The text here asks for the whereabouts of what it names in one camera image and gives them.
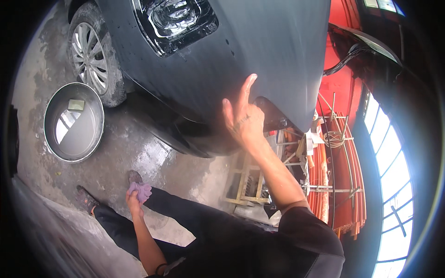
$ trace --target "hand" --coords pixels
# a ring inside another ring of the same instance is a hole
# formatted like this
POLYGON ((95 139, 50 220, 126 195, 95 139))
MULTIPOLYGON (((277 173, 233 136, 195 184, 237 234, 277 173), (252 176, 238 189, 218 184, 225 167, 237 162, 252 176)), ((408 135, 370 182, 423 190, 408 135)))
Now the hand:
POLYGON ((125 200, 127 201, 127 206, 130 209, 131 217, 144 217, 144 211, 142 210, 142 205, 144 202, 140 202, 137 198, 138 191, 135 190, 131 193, 128 192, 125 196, 125 200))
POLYGON ((251 74, 239 91, 238 101, 234 106, 228 99, 222 101, 222 113, 227 129, 232 137, 245 149, 252 150, 264 140, 264 113, 260 108, 249 104, 249 94, 252 84, 257 78, 251 74))

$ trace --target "wheel well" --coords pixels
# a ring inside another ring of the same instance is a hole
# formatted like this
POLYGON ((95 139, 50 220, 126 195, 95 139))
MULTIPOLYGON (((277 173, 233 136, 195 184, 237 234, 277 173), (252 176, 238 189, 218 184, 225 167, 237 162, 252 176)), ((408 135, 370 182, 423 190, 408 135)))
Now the wheel well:
POLYGON ((72 0, 71 3, 68 6, 68 23, 71 23, 71 20, 73 19, 74 14, 80 8, 81 5, 88 2, 88 0, 72 0))

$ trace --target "car headlight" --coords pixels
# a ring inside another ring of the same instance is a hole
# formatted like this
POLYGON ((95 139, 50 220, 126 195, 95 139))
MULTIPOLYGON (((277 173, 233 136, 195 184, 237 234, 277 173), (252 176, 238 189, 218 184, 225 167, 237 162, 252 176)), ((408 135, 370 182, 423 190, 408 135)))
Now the car headlight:
POLYGON ((207 0, 132 0, 139 28, 160 57, 215 32, 218 19, 207 0))

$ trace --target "purple cloth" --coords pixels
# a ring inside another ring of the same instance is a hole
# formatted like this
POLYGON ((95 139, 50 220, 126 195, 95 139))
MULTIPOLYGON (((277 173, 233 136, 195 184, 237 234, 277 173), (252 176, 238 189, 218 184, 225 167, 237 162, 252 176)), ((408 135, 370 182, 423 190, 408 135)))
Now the purple cloth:
POLYGON ((137 190, 137 198, 140 202, 145 202, 151 195, 151 186, 148 183, 143 182, 132 182, 130 188, 128 188, 128 193, 131 195, 133 191, 137 190))

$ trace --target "tattoo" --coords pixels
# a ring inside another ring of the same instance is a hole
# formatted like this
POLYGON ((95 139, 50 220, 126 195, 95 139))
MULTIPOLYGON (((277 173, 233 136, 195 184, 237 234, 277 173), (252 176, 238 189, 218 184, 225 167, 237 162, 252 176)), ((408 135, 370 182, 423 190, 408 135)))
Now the tattoo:
POLYGON ((250 118, 250 116, 249 116, 249 115, 246 115, 244 118, 242 118, 241 120, 239 120, 236 124, 234 124, 233 129, 232 129, 233 133, 237 133, 238 130, 239 130, 239 128, 241 127, 241 125, 242 125, 245 121, 247 121, 249 118, 250 118))

